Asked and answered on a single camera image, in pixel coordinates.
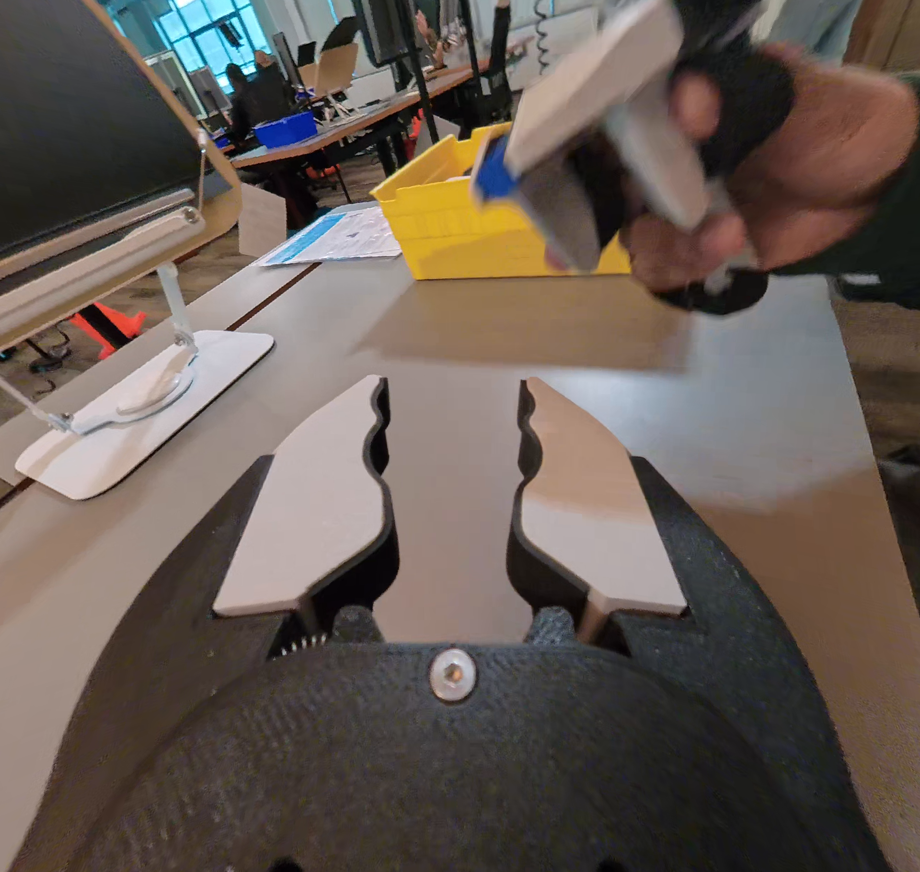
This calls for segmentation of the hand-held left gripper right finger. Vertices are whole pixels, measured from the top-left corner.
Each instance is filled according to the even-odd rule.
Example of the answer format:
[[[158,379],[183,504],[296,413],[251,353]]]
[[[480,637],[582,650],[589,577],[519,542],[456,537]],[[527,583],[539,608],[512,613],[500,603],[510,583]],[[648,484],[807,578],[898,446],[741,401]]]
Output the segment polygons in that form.
[[[521,482],[507,574],[534,613],[569,614],[594,643],[615,613],[678,618],[688,603],[624,444],[543,380],[520,384]]]

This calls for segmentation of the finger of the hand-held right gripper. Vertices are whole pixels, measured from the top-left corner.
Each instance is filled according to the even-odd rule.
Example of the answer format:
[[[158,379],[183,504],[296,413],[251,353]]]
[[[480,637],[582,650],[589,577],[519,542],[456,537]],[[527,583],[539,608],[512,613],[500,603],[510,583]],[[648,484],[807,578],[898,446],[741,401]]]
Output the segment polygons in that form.
[[[591,208],[601,188],[627,176],[651,208],[683,207],[684,136],[668,106],[683,43],[674,0],[619,6],[523,94],[511,130],[483,145],[476,198]]]
[[[518,193],[553,261],[575,273],[593,273],[602,247],[592,202],[573,166],[536,165],[521,176]]]

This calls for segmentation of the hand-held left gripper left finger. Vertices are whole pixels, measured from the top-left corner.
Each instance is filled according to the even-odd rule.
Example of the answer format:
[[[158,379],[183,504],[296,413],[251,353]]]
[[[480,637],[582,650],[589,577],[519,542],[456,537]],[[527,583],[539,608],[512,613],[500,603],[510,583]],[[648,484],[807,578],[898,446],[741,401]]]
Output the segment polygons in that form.
[[[365,376],[277,447],[213,601],[220,617],[296,613],[309,636],[372,610],[397,578],[388,381]]]

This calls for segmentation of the yellow plastic bin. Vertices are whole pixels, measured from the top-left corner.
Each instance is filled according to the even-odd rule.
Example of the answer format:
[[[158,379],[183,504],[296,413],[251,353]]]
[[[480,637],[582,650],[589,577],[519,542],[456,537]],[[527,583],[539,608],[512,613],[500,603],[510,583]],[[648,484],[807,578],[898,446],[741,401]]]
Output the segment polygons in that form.
[[[480,146],[504,122],[477,128],[466,140],[449,134],[371,191],[415,280],[573,277],[552,268],[546,243],[518,207],[473,199],[469,173]]]

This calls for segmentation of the person's right forearm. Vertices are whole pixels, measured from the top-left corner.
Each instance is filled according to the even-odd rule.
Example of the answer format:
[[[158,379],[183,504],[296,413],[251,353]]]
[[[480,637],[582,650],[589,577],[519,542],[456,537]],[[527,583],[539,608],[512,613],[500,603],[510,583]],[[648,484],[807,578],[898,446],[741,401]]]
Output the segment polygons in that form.
[[[774,270],[775,277],[818,276],[853,303],[919,309],[919,141],[891,176],[868,221],[822,252]]]

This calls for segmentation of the grey desk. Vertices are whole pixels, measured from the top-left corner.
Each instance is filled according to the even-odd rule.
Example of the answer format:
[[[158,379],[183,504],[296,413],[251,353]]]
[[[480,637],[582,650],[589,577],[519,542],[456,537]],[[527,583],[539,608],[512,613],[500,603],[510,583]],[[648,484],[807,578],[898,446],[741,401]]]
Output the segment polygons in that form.
[[[244,330],[275,348],[100,498],[2,504],[2,870],[89,672],[156,567],[256,458],[368,374],[389,380],[397,641],[522,638],[504,551],[519,383],[534,376],[646,458],[747,567],[807,659],[889,863],[918,870],[918,613],[821,280],[737,317],[632,280],[415,282],[320,266]]]

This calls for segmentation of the wooden top office desk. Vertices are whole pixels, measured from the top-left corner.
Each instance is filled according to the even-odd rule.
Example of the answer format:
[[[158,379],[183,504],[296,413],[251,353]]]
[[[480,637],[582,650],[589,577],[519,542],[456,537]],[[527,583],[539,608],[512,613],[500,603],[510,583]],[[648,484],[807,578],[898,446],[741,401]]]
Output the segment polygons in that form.
[[[337,119],[320,127],[310,138],[279,147],[260,145],[247,153],[232,157],[231,165],[238,172],[252,171],[262,176],[276,176],[285,169],[302,168],[309,156],[320,154],[329,165],[341,165],[355,155],[376,147],[380,142],[391,144],[393,155],[385,160],[385,173],[408,163],[406,139],[411,120],[422,107],[417,88],[398,92],[371,107],[363,107],[349,118]]]

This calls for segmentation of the person's right hand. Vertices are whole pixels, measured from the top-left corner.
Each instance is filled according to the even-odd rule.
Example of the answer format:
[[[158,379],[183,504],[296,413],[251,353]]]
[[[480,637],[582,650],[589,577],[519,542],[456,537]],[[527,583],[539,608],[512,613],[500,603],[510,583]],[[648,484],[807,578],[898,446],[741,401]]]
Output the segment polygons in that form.
[[[773,272],[855,234],[918,140],[918,78],[833,65],[794,46],[761,46],[788,69],[788,119],[729,176],[733,208],[684,232],[645,213],[620,240],[648,291],[705,279],[753,248]]]

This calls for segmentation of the black office chair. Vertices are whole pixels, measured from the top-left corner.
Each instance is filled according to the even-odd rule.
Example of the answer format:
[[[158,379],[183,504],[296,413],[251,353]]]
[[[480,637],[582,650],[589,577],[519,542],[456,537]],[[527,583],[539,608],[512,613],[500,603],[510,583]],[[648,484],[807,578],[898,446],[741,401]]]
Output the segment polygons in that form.
[[[493,11],[488,68],[480,75],[485,91],[477,99],[480,126],[507,121],[512,115],[512,90],[507,76],[511,0],[497,0]]]

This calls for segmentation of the monitor on white stand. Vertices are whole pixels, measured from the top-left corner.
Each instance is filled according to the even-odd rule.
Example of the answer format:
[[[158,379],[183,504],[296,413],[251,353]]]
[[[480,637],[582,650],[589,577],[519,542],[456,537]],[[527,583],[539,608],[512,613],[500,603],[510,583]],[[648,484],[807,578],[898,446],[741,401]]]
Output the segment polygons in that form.
[[[97,399],[71,413],[46,411],[2,377],[2,390],[45,431],[20,453],[19,475],[65,498],[107,492],[236,383],[273,337],[194,331],[177,261],[227,232],[242,209],[241,184],[211,136],[156,77],[95,2],[84,0],[185,123],[200,150],[194,188],[109,214],[51,241],[2,257],[2,349],[81,312],[155,272],[167,298],[171,342]]]

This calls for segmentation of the black monitor on pole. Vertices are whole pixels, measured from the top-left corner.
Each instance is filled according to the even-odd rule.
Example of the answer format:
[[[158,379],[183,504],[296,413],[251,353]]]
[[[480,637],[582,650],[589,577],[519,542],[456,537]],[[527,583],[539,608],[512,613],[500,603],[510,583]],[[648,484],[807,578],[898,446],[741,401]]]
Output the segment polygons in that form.
[[[369,61],[377,68],[406,61],[416,82],[420,108],[432,143],[440,141],[423,73],[410,0],[351,0]]]

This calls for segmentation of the printed paper sheet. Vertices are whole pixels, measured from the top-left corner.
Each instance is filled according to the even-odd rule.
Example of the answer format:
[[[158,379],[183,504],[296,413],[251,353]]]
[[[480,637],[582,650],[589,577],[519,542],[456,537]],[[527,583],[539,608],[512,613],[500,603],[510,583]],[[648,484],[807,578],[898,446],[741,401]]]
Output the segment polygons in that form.
[[[266,268],[396,258],[401,246],[383,209],[370,202],[320,216],[256,261]]]

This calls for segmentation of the wooden board stand black panel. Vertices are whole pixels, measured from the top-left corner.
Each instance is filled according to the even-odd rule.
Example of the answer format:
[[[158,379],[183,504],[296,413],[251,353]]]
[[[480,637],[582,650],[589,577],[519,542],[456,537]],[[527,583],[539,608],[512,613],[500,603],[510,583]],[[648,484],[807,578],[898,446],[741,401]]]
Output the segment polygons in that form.
[[[351,86],[358,60],[355,38],[359,28],[356,16],[346,16],[332,29],[320,49],[316,48],[316,42],[299,47],[297,73],[311,99],[344,93]]]

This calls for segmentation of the orange traffic cone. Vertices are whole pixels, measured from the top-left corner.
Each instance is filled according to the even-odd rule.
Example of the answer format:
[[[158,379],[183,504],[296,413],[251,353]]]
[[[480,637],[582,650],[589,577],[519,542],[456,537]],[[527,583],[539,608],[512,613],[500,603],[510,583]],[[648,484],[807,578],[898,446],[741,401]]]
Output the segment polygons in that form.
[[[92,303],[67,322],[98,343],[98,360],[106,360],[142,334],[146,318],[144,312],[127,315],[104,303]]]

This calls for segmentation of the pale paper sheet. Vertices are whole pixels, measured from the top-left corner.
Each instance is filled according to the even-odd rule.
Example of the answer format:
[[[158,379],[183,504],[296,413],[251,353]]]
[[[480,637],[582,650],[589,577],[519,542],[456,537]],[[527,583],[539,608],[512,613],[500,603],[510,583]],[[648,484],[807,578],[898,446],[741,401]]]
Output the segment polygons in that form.
[[[286,200],[247,183],[241,185],[241,197],[238,252],[253,259],[263,257],[288,238]]]

